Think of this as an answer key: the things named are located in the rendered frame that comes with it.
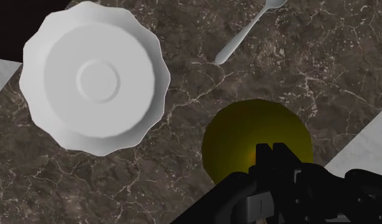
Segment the white scalloped plate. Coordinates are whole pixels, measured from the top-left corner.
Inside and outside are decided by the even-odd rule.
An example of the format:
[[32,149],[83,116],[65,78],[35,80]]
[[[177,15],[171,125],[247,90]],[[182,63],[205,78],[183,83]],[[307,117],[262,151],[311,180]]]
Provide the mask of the white scalloped plate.
[[19,87],[62,148],[105,156],[162,118],[170,79],[158,38],[129,10],[84,1],[49,14],[26,42]]

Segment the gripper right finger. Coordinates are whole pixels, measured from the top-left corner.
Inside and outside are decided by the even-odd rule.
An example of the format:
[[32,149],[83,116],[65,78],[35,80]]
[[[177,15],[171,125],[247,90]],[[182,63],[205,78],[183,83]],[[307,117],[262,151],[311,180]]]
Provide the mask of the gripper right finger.
[[382,175],[351,169],[340,178],[301,162],[283,143],[273,145],[275,205],[286,224],[382,224]]

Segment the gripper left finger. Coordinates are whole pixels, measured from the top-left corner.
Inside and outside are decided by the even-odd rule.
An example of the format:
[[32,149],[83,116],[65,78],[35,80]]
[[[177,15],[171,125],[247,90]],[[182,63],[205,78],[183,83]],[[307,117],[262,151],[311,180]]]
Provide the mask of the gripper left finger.
[[256,168],[268,168],[272,149],[257,144],[249,172],[233,172],[171,224],[252,224],[274,216],[274,201]]

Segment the white spoon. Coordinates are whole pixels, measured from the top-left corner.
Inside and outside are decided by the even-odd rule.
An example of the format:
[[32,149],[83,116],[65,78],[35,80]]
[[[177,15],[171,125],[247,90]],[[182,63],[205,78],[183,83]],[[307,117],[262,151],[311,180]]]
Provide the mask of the white spoon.
[[270,9],[282,7],[288,0],[265,0],[264,7],[257,13],[255,18],[246,25],[237,35],[235,35],[216,55],[215,64],[221,65],[225,63],[229,57],[235,52],[237,47],[243,42],[245,37],[257,23],[260,17]]

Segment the yellow ball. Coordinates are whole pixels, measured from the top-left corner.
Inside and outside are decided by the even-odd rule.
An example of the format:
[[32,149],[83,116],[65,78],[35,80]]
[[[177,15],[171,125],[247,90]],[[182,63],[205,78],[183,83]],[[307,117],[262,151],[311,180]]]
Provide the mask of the yellow ball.
[[298,115],[278,102],[250,99],[229,104],[207,125],[204,170],[215,184],[232,172],[248,172],[260,143],[285,143],[302,162],[313,162],[311,135]]

